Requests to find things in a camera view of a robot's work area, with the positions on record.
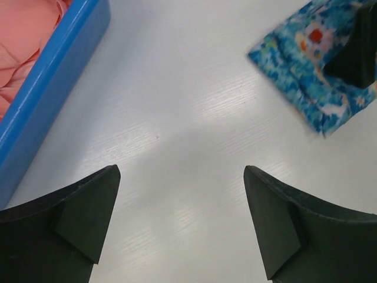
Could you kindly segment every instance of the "table surface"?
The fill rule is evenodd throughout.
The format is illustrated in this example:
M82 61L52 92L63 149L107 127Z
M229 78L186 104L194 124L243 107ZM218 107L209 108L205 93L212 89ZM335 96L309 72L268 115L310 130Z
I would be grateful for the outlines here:
M9 204L118 164L91 283L266 282L248 164L377 212L377 103L324 139L246 58L305 0L110 2L110 28Z

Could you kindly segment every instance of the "blue cloth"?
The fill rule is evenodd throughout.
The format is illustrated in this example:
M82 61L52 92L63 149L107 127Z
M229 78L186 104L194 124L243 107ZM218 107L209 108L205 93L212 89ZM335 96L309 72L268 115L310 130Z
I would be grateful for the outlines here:
M249 53L318 133L333 133L376 98L377 82L360 89L323 73L347 43L358 8L371 1L313 0Z

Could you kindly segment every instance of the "blue bin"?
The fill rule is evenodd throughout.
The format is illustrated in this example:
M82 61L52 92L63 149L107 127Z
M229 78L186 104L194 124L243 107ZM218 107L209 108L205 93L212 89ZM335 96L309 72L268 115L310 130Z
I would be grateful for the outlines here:
M16 191L109 22L108 0L74 0L6 112L0 123L0 209Z

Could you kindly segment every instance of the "pink cloth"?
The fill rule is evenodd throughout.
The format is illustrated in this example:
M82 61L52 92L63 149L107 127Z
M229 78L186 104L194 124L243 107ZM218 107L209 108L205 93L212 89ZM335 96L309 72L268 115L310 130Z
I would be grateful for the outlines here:
M71 0L0 0L0 121Z

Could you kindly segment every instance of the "folded cloth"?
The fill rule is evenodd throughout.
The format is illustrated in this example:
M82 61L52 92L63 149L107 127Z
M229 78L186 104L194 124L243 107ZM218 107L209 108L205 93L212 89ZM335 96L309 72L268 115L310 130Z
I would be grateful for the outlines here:
M376 98L377 82L360 89L323 72L347 43L358 8L373 1L313 0L249 53L309 125L325 136Z
M70 0L0 0L0 121Z

